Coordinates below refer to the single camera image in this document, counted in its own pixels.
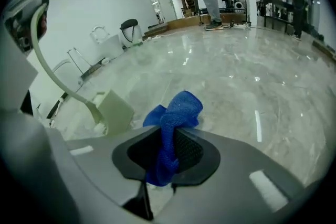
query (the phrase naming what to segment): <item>blue towel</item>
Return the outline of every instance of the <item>blue towel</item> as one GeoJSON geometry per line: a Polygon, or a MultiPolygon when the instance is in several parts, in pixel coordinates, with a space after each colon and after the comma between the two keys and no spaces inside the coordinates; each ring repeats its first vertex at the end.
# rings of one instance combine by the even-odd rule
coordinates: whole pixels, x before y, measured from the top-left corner
{"type": "Polygon", "coordinates": [[[143,122],[143,127],[159,125],[161,127],[162,147],[156,163],[146,174],[146,181],[156,186],[165,186],[171,182],[179,168],[175,156],[173,134],[175,127],[196,127],[197,117],[203,105],[196,96],[188,91],[178,93],[167,108],[158,105],[143,122]]]}

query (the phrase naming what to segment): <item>marble floor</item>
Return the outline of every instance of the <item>marble floor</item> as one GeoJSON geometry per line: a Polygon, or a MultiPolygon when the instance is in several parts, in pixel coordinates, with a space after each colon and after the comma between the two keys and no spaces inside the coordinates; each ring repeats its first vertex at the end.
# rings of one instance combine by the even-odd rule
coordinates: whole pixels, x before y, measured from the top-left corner
{"type": "MultiPolygon", "coordinates": [[[[188,90],[203,103],[198,129],[249,143],[304,185],[323,176],[336,147],[335,65],[308,35],[297,41],[264,29],[199,27],[165,35],[128,49],[78,93],[113,89],[134,108],[130,128],[139,128],[155,106],[188,90]]],[[[86,107],[71,98],[55,122],[66,140],[99,135],[86,107]]]]}

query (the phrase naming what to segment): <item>white chair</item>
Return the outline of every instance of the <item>white chair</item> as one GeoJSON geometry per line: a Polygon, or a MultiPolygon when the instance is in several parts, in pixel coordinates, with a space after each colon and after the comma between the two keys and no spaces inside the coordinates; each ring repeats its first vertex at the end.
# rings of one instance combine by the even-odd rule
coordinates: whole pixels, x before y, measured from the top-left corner
{"type": "Polygon", "coordinates": [[[81,74],[69,60],[60,62],[54,67],[52,72],[74,92],[77,92],[83,85],[83,80],[80,77],[81,74]]]}

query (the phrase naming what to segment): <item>black shoe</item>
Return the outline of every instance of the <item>black shoe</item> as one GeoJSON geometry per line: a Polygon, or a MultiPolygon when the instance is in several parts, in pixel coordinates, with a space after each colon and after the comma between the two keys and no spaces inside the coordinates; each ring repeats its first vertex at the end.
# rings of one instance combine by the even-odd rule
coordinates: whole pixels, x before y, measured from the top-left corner
{"type": "Polygon", "coordinates": [[[301,40],[301,37],[298,37],[297,35],[291,35],[291,37],[295,38],[296,40],[301,40]]]}
{"type": "Polygon", "coordinates": [[[204,27],[207,31],[222,30],[224,29],[222,22],[211,21],[211,24],[204,27]]]}

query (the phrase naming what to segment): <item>wooden platform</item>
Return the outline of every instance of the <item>wooden platform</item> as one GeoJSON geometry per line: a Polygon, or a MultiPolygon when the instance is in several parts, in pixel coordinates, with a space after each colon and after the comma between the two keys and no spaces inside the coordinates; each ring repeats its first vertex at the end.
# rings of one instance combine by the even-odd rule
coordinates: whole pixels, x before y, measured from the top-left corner
{"type": "Polygon", "coordinates": [[[335,51],[331,47],[325,45],[324,42],[318,39],[315,39],[312,45],[316,47],[317,49],[319,49],[322,53],[324,53],[331,61],[336,63],[336,54],[335,54],[335,51]]]}
{"type": "MultiPolygon", "coordinates": [[[[221,18],[223,24],[229,24],[232,20],[235,22],[235,24],[243,24],[246,20],[246,14],[221,13],[221,18]]],[[[210,15],[209,14],[201,15],[201,20],[204,23],[204,25],[209,24],[211,21],[210,15]]],[[[195,26],[199,24],[200,24],[199,16],[192,16],[188,18],[173,20],[171,22],[168,22],[167,25],[164,27],[160,27],[158,29],[146,32],[143,38],[146,39],[148,37],[155,37],[156,35],[162,34],[169,30],[195,26]]]]}

